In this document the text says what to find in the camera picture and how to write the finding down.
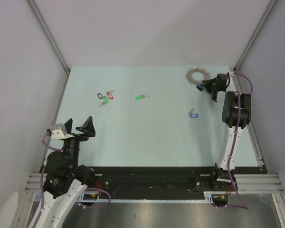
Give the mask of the metal disc with keyrings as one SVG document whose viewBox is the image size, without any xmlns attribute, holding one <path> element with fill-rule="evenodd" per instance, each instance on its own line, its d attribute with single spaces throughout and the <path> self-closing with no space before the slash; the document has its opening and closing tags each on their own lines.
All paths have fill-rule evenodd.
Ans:
<svg viewBox="0 0 285 228">
<path fill-rule="evenodd" d="M 206 68 L 190 67 L 186 72 L 186 79 L 191 85 L 199 85 L 210 80 L 211 74 Z"/>
</svg>

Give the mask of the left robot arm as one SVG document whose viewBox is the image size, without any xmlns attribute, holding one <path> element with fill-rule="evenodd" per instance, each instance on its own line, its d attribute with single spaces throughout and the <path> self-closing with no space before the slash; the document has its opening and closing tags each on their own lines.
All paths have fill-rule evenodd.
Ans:
<svg viewBox="0 0 285 228">
<path fill-rule="evenodd" d="M 30 228 L 60 228 L 78 197 L 95 186 L 95 171 L 78 164 L 80 143 L 95 137 L 93 118 L 72 132 L 73 120 L 52 125 L 45 136 L 63 141 L 60 149 L 51 148 L 40 177 L 41 200 Z"/>
</svg>

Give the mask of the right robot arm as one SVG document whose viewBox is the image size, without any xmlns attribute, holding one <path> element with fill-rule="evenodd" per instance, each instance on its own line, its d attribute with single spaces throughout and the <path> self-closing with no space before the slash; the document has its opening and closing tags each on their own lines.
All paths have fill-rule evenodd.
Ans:
<svg viewBox="0 0 285 228">
<path fill-rule="evenodd" d="M 232 172 L 235 169 L 238 142 L 252 117 L 251 93 L 229 91 L 230 83 L 230 73 L 217 74 L 214 79 L 202 81 L 214 102 L 218 101 L 220 95 L 224 95 L 222 122 L 226 127 L 225 135 L 220 155 L 209 178 L 209 184 L 214 190 L 226 189 L 234 182 Z"/>
</svg>

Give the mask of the key with blue tag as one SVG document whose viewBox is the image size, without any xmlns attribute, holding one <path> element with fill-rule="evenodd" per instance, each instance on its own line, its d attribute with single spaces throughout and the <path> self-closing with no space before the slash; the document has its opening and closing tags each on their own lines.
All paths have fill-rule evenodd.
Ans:
<svg viewBox="0 0 285 228">
<path fill-rule="evenodd" d="M 189 112 L 188 115 L 190 118 L 198 118 L 198 114 L 194 113 L 194 109 L 192 108 Z"/>
</svg>

